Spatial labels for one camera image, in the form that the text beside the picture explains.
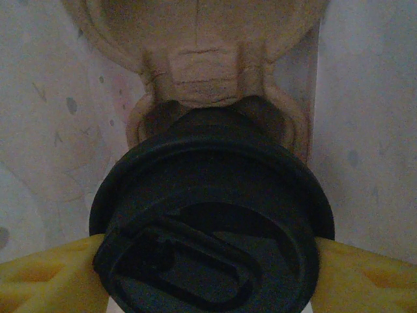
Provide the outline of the black plastic cup lid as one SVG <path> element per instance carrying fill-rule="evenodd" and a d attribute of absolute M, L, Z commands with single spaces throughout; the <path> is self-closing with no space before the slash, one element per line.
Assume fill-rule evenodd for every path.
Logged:
<path fill-rule="evenodd" d="M 93 267 L 125 313 L 301 313 L 335 237 L 314 175 L 260 141 L 185 136 L 130 150 L 96 193 Z"/>

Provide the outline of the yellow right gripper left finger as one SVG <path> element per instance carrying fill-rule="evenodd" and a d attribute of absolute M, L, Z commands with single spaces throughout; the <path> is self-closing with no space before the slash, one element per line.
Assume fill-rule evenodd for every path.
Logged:
<path fill-rule="evenodd" d="M 0 313 L 106 313 L 94 235 L 0 264 Z"/>

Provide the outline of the brown pulp cup carrier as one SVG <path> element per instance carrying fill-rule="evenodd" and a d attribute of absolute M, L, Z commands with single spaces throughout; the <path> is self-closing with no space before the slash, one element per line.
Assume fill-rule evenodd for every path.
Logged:
<path fill-rule="evenodd" d="M 245 105 L 273 139 L 307 161 L 309 103 L 274 79 L 276 61 L 323 16 L 329 0 L 61 0 L 89 43 L 136 73 L 144 95 L 124 115 L 124 148 L 165 130 L 193 108 Z"/>

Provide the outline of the black paper coffee cup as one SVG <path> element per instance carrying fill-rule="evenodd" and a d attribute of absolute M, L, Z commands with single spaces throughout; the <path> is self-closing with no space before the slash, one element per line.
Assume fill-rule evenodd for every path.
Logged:
<path fill-rule="evenodd" d="M 141 154 L 156 158 L 192 153 L 288 155 L 281 143 L 282 126 L 269 130 L 259 117 L 234 106 L 193 109 L 163 131 L 137 145 Z"/>

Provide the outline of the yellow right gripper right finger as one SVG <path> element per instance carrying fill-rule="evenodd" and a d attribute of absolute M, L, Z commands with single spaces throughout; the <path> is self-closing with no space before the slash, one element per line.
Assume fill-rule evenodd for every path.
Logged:
<path fill-rule="evenodd" d="M 417 313 L 417 265 L 321 237 L 313 313 Z"/>

